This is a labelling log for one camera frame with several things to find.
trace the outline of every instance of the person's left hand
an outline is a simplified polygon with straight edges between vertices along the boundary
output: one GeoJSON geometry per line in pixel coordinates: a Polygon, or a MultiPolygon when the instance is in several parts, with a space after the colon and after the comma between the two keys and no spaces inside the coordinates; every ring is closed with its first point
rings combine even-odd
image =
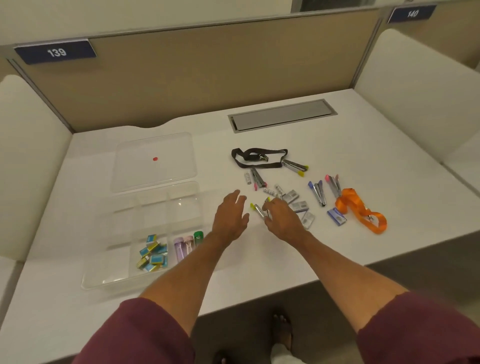
{"type": "Polygon", "coordinates": [[[212,227],[212,234],[215,235],[225,246],[237,240],[247,228],[250,214],[243,214],[243,206],[247,196],[240,196],[240,190],[228,194],[223,203],[216,210],[212,227]]]}

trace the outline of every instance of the gray rectangular panel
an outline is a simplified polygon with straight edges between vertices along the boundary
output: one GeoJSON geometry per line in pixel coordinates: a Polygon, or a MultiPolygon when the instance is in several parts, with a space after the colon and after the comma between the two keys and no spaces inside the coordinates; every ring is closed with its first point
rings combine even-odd
{"type": "Polygon", "coordinates": [[[266,128],[269,126],[336,115],[325,100],[302,102],[300,104],[280,106],[229,115],[236,133],[266,128]]]}

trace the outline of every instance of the number sign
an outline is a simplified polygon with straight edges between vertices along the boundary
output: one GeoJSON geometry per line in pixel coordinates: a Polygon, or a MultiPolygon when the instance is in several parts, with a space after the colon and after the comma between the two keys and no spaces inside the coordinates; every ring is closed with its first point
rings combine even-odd
{"type": "Polygon", "coordinates": [[[26,64],[96,57],[96,53],[88,39],[18,46],[15,47],[15,51],[26,64]]]}
{"type": "Polygon", "coordinates": [[[414,20],[429,19],[436,5],[409,6],[406,8],[395,8],[388,19],[389,23],[411,22],[414,20]]]}

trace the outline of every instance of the forearm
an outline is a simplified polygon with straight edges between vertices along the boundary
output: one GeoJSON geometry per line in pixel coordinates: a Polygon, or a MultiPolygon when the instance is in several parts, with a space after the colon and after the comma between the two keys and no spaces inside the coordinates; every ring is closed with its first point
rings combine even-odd
{"type": "Polygon", "coordinates": [[[163,307],[190,335],[215,265],[228,246],[214,234],[170,271],[153,282],[140,297],[163,307]]]}
{"type": "Polygon", "coordinates": [[[292,245],[312,267],[356,332],[382,307],[407,291],[391,279],[345,258],[309,232],[292,245]]]}

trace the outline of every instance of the hand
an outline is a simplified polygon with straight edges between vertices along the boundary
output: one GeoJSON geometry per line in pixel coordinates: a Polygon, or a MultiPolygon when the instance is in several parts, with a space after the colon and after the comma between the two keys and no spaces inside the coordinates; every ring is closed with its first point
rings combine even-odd
{"type": "Polygon", "coordinates": [[[285,201],[279,198],[266,201],[262,210],[269,210],[272,215],[272,219],[267,216],[264,220],[268,230],[290,245],[295,246],[307,233],[298,215],[285,201]]]}
{"type": "Polygon", "coordinates": [[[212,234],[224,243],[225,247],[242,235],[250,218],[250,214],[242,217],[247,196],[239,197],[239,194],[240,190],[235,190],[225,196],[223,203],[216,210],[213,221],[212,234]]]}

